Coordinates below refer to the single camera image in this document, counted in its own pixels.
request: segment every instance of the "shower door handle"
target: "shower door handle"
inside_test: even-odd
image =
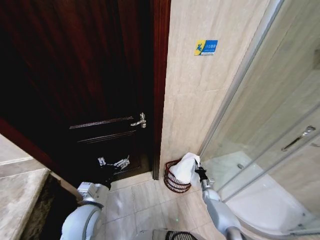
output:
[[[290,142],[287,146],[281,148],[281,151],[285,152],[288,150],[288,148],[290,148],[292,145],[294,145],[296,142],[298,142],[300,139],[303,139],[304,137],[308,136],[311,132],[313,132],[314,130],[316,130],[316,128],[314,126],[307,126],[305,131],[298,136],[295,140],[293,140],[292,142]]]

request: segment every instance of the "countertop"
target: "countertop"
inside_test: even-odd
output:
[[[1,239],[20,239],[48,175],[44,168],[0,178]]]

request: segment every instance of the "door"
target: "door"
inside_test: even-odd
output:
[[[2,117],[66,178],[104,183],[101,165],[127,157],[115,180],[152,169],[151,3],[0,3]]]

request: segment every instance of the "door frame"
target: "door frame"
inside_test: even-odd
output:
[[[168,38],[170,26],[171,0],[152,0],[150,4],[153,16],[153,164],[152,177],[159,179],[162,125],[165,102],[167,73]],[[0,117],[0,133],[30,154],[47,168],[77,187],[81,182],[74,172],[65,172],[49,155],[25,137],[21,132]]]

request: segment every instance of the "silver door handle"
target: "silver door handle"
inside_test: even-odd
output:
[[[298,136],[295,140],[293,140],[292,142],[290,142],[287,146],[281,148],[281,151],[285,152],[288,150],[288,148],[290,148],[292,145],[294,145],[296,142],[298,142],[300,139],[308,136],[311,132],[313,132],[314,130],[316,130],[316,128],[314,126],[307,126],[305,131]]]
[[[147,120],[146,120],[146,116],[145,114],[142,112],[140,113],[140,121],[137,121],[137,122],[134,122],[134,123],[131,123],[130,126],[137,126],[141,124],[141,127],[143,129],[145,129],[147,127]]]

